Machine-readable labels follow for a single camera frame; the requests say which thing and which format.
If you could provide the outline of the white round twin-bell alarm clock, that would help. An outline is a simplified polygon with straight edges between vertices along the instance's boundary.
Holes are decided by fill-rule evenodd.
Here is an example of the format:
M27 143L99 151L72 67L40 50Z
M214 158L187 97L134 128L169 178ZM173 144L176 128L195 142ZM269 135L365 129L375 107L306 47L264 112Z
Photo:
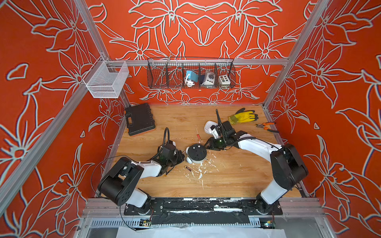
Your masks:
M200 164L207 157L207 149L201 144L194 144L186 148L186 161L189 164Z

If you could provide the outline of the white square alarm clock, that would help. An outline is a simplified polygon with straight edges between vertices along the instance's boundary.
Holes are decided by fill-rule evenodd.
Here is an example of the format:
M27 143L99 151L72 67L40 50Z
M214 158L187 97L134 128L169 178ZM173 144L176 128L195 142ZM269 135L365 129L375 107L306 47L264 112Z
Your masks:
M210 134L212 135L212 127L213 126L217 126L218 124L216 122L213 122L213 121L207 121L204 125L204 131L205 133L207 134Z

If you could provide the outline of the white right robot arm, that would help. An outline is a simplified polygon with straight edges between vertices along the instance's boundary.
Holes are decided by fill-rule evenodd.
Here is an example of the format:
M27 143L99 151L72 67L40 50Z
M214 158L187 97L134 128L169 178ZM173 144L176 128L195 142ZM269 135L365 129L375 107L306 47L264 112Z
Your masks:
M204 145L208 150L221 151L236 147L260 156L270 162L273 179L255 201L255 210L266 215L278 204L279 199L307 177L309 171L296 147L291 144L274 144L248 134L235 131L233 120L222 122L216 111L217 122L208 121L205 133L211 135Z

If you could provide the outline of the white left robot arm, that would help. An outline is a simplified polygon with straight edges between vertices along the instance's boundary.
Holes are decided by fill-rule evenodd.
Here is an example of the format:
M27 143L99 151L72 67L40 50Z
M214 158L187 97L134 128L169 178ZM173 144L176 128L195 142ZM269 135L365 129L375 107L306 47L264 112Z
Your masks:
M137 188L139 181L167 175L184 160L184 153L176 148L176 143L170 139L169 128L165 128L163 142L152 158L143 162L120 158L102 177L97 190L117 206L126 204L147 210L151 196Z

